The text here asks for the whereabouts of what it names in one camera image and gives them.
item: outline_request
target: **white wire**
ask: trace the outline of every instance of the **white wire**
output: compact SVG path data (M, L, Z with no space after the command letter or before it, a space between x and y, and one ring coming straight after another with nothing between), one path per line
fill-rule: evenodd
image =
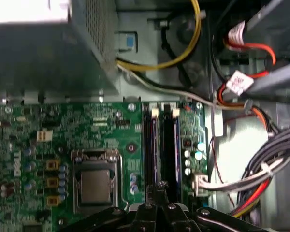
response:
M283 168L285 168L289 162L290 162L290 157L288 157L288 158L286 159L286 161L285 161L282 165L280 165L277 169L275 169L274 174L275 174L275 173L278 173L280 170L282 170ZM268 176L266 175L266 176L260 178L259 180L255 181L255 182L253 182L253 183L250 183L250 184L248 184L248 185L245 185L244 187L241 187L241 188L235 188L235 189L233 189L232 191L230 190L230 192L241 192L241 191L246 191L246 190L248 190L248 189L252 189L252 188L255 187L256 185L261 184L263 181L265 181L265 180L268 179L269 177L270 177L270 175L268 175Z
M217 105L211 101L208 101L196 94L193 93L189 93L189 92L185 92L185 91L181 91L181 90L175 90L175 89L165 89L165 88L160 88L160 87L156 87L153 86L152 84L146 82L145 80L143 80L141 77L139 77L137 74L135 74L134 72L131 72L130 70L124 68L123 66L121 66L120 64L117 64L118 68L121 69L122 71L131 74L136 80L138 80L143 86L155 90L155 91L159 91L159 92L165 92L165 93L172 93L172 94L177 94L180 96L185 96L191 99L194 99L198 102L202 102L205 105L211 106L211 107L215 107L217 109L221 109L221 110L234 110L234 107L228 107L228 106L224 106L224 105Z
M278 167L282 162L284 162L283 158L280 158L280 159L276 160L271 165L269 165L269 170L273 171L273 169ZM280 168L277 168L274 171L274 173L278 172L279 170L280 170ZM255 179L256 179L256 181L254 183L257 183L257 182L259 182L261 177L263 177L264 179L267 179L268 177L270 177L270 174L269 174L268 170L261 170L260 172L254 174L254 175L251 175L251 176L249 176L247 178L244 178L244 179L241 179L241 180L238 180L238 181L235 181L235 182L231 182L231 183L224 183L224 184L221 184L221 183L209 183L209 182L206 182L206 181L200 179L199 187L203 188L203 189L207 189L207 190L216 190L216 189L219 189L219 188L220 189L227 188L230 185L243 185L243 184L245 184L245 182L248 182L248 181L251 181L251 180L255 180Z

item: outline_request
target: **white connector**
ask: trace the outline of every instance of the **white connector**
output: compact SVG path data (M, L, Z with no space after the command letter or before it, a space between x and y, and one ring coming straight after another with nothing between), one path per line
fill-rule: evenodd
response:
M194 194L196 197L206 197L208 196L208 191L200 188L200 181L208 181L208 176L204 174L195 174L192 180L192 189L194 190Z
M50 142L53 140L52 130L38 130L37 131L37 142Z

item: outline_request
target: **cpu socket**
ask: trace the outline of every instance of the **cpu socket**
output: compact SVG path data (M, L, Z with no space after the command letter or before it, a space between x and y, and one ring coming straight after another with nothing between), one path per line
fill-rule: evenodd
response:
M111 206L118 207L120 155L117 150L101 151L73 151L87 158L73 164L74 213L89 216Z

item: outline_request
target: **cable tie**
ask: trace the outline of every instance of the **cable tie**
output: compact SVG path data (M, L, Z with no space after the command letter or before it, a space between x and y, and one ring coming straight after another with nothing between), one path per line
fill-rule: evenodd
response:
M268 132L268 133L267 133L267 136L268 136L269 138L273 138L273 137L275 136L275 134L274 134L273 132Z
M270 166L267 163L263 162L261 164L261 168L264 171L266 171L269 174L270 177L273 177L274 176L274 173L272 172L272 170L270 169Z
M251 113L252 107L253 107L253 100L251 99L246 100L244 104L244 111L247 115Z

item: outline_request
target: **yellow wire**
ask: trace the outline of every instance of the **yellow wire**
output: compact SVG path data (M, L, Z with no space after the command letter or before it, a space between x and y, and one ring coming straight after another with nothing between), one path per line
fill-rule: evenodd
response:
M183 61L194 49L195 45L198 42L199 36L201 34L201 17L200 17L200 7L199 7L199 3L198 0L190 0L193 6L193 10L195 13L195 30L192 36L192 39L188 45L188 47L186 48L186 50L177 58L167 61L165 63L161 63L158 65L142 65L142 64L130 64L130 63L126 63L124 61L121 60L117 60L117 64L121 65L122 67L129 69L131 71L139 71L139 72L144 72L144 71L148 71L148 70L156 70L156 69L164 69L164 68L168 68L172 65L175 65L181 61Z
M243 215L244 213L248 212L250 209L252 209L259 202L259 200L260 200L260 198L255 200L253 203L251 203L249 206L247 206L242 211L240 211L237 214L233 215L233 217L237 218L237 217L240 217L241 215Z

